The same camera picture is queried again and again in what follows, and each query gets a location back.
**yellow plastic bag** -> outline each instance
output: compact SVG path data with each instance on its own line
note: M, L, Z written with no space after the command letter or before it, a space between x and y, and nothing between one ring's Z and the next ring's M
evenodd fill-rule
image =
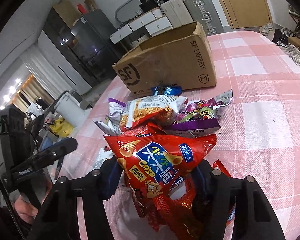
M73 126L69 122L67 122L63 117L54 121L54 124L49 125L49 127L54 134L59 135L63 138L66 138L72 132L73 129Z

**snack pile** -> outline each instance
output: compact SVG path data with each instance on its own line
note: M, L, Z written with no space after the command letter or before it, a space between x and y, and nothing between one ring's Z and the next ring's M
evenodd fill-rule
M106 123L95 123L110 135L105 139L124 170L138 215L155 231L168 225L178 239L198 239L203 224L191 210L196 196L191 171L216 145L211 133L220 128L217 118L231 103L232 90L198 101L178 93L155 88L153 96L126 104L109 98ZM219 160L215 165L227 172Z

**suitcase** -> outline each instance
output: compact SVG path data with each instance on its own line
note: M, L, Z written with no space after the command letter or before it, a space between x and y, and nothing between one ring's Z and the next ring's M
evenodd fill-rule
M183 0L170 0L161 5L161 9L167 16L173 28L193 22Z
M194 21L202 24L207 36L224 33L219 15L211 0L183 0Z

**pink checkered tablecloth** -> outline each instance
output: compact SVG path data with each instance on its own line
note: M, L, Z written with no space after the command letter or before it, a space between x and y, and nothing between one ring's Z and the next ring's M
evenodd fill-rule
M300 69L259 33L238 31L208 37L218 83L183 92L189 100L209 99L229 89L233 103L220 120L217 145L206 159L220 159L232 176L256 178L287 240L300 234ZM104 121L108 97L126 102L129 91L117 76L103 93L77 135L78 149L66 156L60 176L78 178L93 169L106 146L93 121ZM129 189L119 188L104 201L115 239L176 239L166 227L156 233L138 217ZM82 202L78 200L81 239L87 239ZM231 239L233 223L225 239Z

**metal screw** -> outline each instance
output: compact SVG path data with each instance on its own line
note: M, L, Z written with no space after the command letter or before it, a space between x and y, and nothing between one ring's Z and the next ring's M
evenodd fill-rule
M99 174L100 174L100 170L93 170L92 172L91 172L91 174L93 175L93 176L98 176Z
M247 180L248 182L254 182L254 181L255 181L255 178L252 177L252 176L247 176L247 177L246 177L246 180Z
M58 179L58 182L64 183L64 182L66 181L66 179L67 179L67 177L62 176L62 177L60 177L60 178Z
M218 170L218 169L214 169L214 170L212 171L212 173L213 173L214 175L216 175L216 176L220 176L220 175L221 175L221 171Z

